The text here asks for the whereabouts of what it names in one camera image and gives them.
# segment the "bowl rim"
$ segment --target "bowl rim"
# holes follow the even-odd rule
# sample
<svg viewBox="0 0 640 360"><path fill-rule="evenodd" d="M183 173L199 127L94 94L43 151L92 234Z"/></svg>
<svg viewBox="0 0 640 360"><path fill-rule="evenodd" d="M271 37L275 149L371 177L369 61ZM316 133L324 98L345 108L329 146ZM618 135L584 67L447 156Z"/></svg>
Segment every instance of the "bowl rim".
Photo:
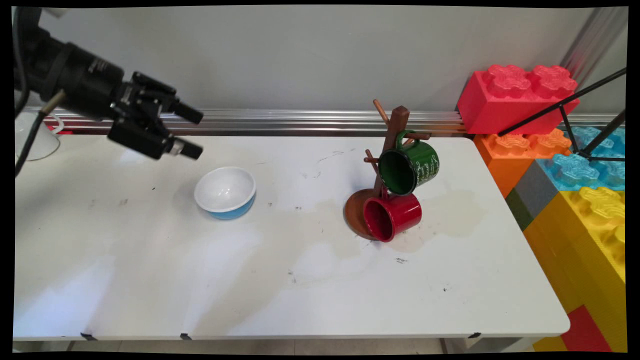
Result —
<svg viewBox="0 0 640 360"><path fill-rule="evenodd" d="M202 185L202 181L204 180L205 177L209 176L210 174L216 172L216 171L221 171L221 170L229 170L229 169L235 169L235 170L240 170L243 171L244 173L248 174L249 177L251 178L252 182L253 182L253 188L251 189L251 192L249 194L249 196L240 203L240 205L236 205L236 206L232 206L230 208L225 208L225 209L214 209L214 208L210 208L209 206L204 206L202 203L200 203L200 199L198 199L198 189L201 187ZM241 168L241 167L219 167L216 168L214 170L211 170L210 172L204 174L200 180L198 180L198 183L196 184L195 189L193 190L193 197L196 200L196 203L198 204L198 206L200 206L202 209L209 211L211 213L228 213L229 211L233 211L233 210L237 210L239 208L242 208L244 205L246 205L247 202L249 202L249 200L251 200L251 198L255 195L255 178L253 177L253 175L247 171L247 169Z"/></svg>

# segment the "green mug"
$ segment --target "green mug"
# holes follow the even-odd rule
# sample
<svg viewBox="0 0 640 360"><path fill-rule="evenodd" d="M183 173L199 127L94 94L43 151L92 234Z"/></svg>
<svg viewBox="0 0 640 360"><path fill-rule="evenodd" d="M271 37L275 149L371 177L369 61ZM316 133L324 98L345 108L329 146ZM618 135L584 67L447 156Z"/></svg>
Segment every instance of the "green mug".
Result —
<svg viewBox="0 0 640 360"><path fill-rule="evenodd" d="M382 183L396 195L409 195L416 187L433 179L440 170L436 151L427 143L416 139L403 147L403 137L413 130L401 131L396 137L396 148L380 155L378 172Z"/></svg>

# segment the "metal rail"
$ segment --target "metal rail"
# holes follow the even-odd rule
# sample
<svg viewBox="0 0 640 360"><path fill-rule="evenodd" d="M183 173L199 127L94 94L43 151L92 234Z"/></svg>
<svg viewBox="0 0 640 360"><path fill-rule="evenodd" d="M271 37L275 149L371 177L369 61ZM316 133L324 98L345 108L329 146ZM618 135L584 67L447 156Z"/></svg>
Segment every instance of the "metal rail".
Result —
<svg viewBox="0 0 640 360"><path fill-rule="evenodd" d="M37 107L25 111L37 112ZM204 118L194 125L175 115L162 114L165 126L176 135L245 135L245 136L383 136L386 125L376 110L204 110ZM106 134L111 120L87 119L64 109L54 113L65 122L66 130L79 134ZM604 127L618 114L569 114L571 126ZM56 126L52 118L45 121ZM412 111L407 127L432 136L466 134L457 111Z"/></svg>

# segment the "black metal stand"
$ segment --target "black metal stand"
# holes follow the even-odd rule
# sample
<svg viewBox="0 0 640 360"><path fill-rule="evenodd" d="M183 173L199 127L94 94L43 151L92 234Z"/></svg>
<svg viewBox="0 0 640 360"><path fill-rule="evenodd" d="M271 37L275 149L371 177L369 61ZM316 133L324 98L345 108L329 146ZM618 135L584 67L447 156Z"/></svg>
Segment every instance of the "black metal stand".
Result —
<svg viewBox="0 0 640 360"><path fill-rule="evenodd" d="M530 117L527 117L526 119L524 119L523 121L508 127L505 130L502 130L500 133L498 133L498 136L504 136L512 131L514 131L515 129L518 129L521 126L524 126L530 122L532 122L533 120L536 120L537 118L546 115L548 113L550 113L551 111L554 111L555 109L559 109L560 110L560 114L562 114L562 118L564 121L564 125L566 126L566 132L569 134L569 139L571 140L571 144L572 144L572 151L575 154L578 154L580 156L583 156L585 158L587 158L589 161L592 160L597 160L597 161L625 161L624 158L597 158L597 157L592 157L591 156L591 152L593 151L593 149L595 149L596 147L598 147L598 145L600 145L600 143L605 140L607 138L607 136L611 135L611 133L617 129L620 125L622 125L622 123L625 121L625 111L626 109L622 110L622 112L620 114L618 114L618 116L613 119L610 123L608 123L608 125L600 132L600 134L598 134L598 136L596 136L587 146L585 146L584 149L580 150L578 149L578 144L575 142L575 137L573 136L573 131L571 130L571 125L569 125L569 119L566 117L566 112L564 110L564 105L568 104L569 102L572 102L573 100L576 100L577 98L579 98L580 96L583 96L584 94L588 94L591 91L601 87L602 85L613 81L617 78L619 78L622 75L625 75L627 73L627 68L625 67L624 69L618 70L615 73L607 76L606 78L597 81L595 83L593 83L592 85L587 86L586 88L578 91L577 93L558 101L557 103L549 106L548 108L541 110L537 113L535 113L534 115L531 115Z"/></svg>

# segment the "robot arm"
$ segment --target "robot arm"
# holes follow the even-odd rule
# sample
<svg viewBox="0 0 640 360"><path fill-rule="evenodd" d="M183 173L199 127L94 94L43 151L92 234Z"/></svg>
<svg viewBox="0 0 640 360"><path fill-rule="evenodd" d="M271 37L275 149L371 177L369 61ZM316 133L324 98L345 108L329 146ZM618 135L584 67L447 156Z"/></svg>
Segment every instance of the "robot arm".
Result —
<svg viewBox="0 0 640 360"><path fill-rule="evenodd" d="M124 71L120 67L52 38L38 27L41 13L41 8L25 7L14 21L20 39L13 47L16 90L32 90L45 102L64 94L59 103L62 108L94 120L113 119L108 138L151 158L159 159L168 152L198 159L202 148L174 137L159 115L162 111L175 113L198 124L203 117L200 111L181 102L171 86L139 72L134 72L131 80L122 81ZM16 48L22 53L27 89L20 81Z"/></svg>

